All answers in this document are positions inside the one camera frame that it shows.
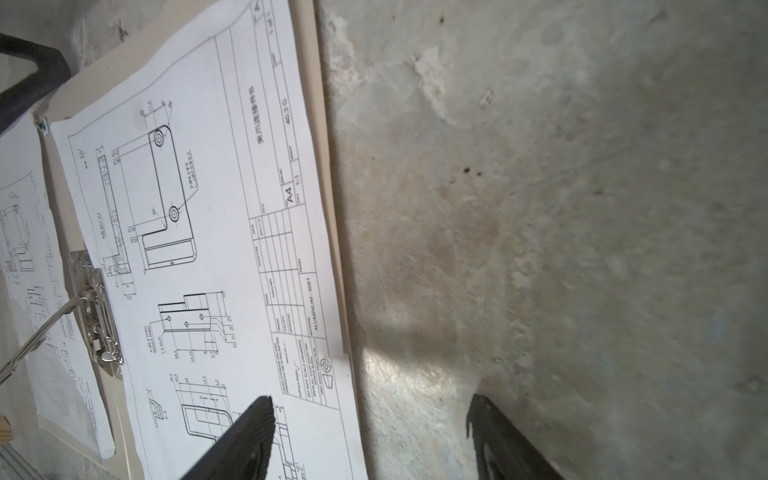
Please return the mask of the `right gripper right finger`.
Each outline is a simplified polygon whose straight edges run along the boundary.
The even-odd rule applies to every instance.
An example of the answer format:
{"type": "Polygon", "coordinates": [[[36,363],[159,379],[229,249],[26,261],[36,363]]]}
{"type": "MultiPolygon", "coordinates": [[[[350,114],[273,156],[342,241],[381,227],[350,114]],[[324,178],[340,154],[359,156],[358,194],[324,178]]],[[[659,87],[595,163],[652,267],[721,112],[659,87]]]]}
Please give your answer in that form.
{"type": "Polygon", "coordinates": [[[485,395],[474,394],[466,416],[479,479],[556,479],[562,475],[485,395]]]}

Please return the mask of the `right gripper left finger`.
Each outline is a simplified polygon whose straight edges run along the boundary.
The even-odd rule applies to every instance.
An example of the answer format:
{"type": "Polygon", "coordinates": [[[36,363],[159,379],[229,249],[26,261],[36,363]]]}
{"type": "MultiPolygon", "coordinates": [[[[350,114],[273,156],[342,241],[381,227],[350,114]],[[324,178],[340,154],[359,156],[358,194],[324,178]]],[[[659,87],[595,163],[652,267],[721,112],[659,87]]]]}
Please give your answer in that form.
{"type": "Polygon", "coordinates": [[[258,397],[182,479],[266,479],[275,428],[272,397],[258,397]]]}

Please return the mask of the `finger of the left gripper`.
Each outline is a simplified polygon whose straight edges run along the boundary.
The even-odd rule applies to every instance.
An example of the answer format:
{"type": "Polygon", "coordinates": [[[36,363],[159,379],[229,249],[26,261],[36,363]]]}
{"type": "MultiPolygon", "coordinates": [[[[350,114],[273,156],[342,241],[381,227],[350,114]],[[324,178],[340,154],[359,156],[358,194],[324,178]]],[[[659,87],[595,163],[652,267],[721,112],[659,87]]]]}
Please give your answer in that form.
{"type": "Polygon", "coordinates": [[[1,54],[32,62],[35,70],[1,90],[1,131],[5,132],[36,102],[71,78],[63,54],[52,47],[1,34],[1,54]]]}

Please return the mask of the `metal folder clip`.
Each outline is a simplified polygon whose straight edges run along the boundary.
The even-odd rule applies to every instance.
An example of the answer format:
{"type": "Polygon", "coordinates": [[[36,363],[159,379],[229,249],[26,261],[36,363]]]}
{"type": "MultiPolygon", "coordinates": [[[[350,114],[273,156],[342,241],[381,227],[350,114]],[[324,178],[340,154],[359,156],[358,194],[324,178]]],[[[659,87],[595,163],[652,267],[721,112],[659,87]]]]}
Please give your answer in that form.
{"type": "Polygon", "coordinates": [[[44,343],[49,331],[67,315],[74,315],[92,362],[109,376],[123,379],[124,357],[103,271],[94,265],[87,250],[71,252],[69,265],[75,285],[80,289],[40,327],[33,330],[33,335],[3,366],[1,383],[13,375],[26,355],[36,351],[44,343]]]}

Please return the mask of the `small wooden block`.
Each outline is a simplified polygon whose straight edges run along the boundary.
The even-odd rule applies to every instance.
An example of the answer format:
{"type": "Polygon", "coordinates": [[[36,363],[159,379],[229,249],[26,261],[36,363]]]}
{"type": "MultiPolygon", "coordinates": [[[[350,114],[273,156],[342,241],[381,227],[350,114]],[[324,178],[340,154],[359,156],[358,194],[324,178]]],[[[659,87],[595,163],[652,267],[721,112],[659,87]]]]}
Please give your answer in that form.
{"type": "Polygon", "coordinates": [[[6,445],[14,438],[13,428],[4,416],[0,417],[0,445],[6,445]]]}

